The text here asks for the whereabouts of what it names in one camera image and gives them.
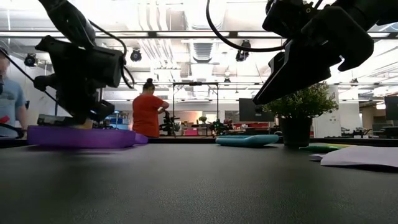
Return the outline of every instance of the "ceiling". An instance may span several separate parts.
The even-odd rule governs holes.
[[[42,31],[57,31],[39,1],[4,1],[7,3],[0,5],[0,30],[11,32],[0,32],[0,44],[8,47],[15,55],[25,57],[27,53],[36,53],[42,62],[50,63],[47,53],[34,49],[45,35]],[[268,61],[275,52],[250,53],[247,60],[237,62],[237,50],[213,36],[190,39],[190,36],[195,36],[193,31],[209,31],[205,18],[205,0],[96,0],[92,5],[88,4],[89,1],[69,1],[88,19],[124,37],[128,55],[133,49],[141,50],[142,60],[132,62],[127,59],[128,69],[140,84],[147,78],[159,82],[156,94],[163,99],[172,99],[172,82],[224,82],[226,77],[233,84],[225,83],[220,86],[219,99],[228,101],[249,98],[256,94],[271,72]],[[331,2],[333,1],[324,0],[321,7]],[[251,47],[275,47],[284,41],[278,35],[264,33],[261,27],[266,16],[266,1],[212,0],[210,7],[213,23],[220,30],[239,31],[239,34],[251,37],[247,38]],[[163,36],[156,39],[126,37],[133,35],[127,32],[143,30],[162,31]],[[187,30],[192,32],[178,33]],[[375,26],[370,31],[379,32],[372,33],[377,38],[397,30],[396,24],[390,24]],[[238,38],[231,40],[236,44],[242,42]],[[112,39],[102,37],[96,43],[122,49],[120,43]],[[359,86],[339,85],[341,100],[369,100],[396,93],[397,49],[398,40],[375,40],[375,51],[368,61],[347,72],[339,72],[336,67],[331,68],[332,77],[328,83],[349,83],[354,78],[362,83]],[[135,90],[130,90],[122,83],[118,89],[105,89],[104,98],[113,101],[131,100],[141,92],[141,86],[136,85]],[[174,89],[175,99],[185,101],[215,99],[215,92],[207,85],[177,85]]]

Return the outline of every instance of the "green leaves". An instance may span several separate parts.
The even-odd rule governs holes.
[[[315,118],[338,109],[335,94],[325,82],[314,84],[264,105],[264,111],[285,118]]]

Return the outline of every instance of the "table surface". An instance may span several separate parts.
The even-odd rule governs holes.
[[[283,148],[0,149],[0,223],[396,223],[398,176]]]

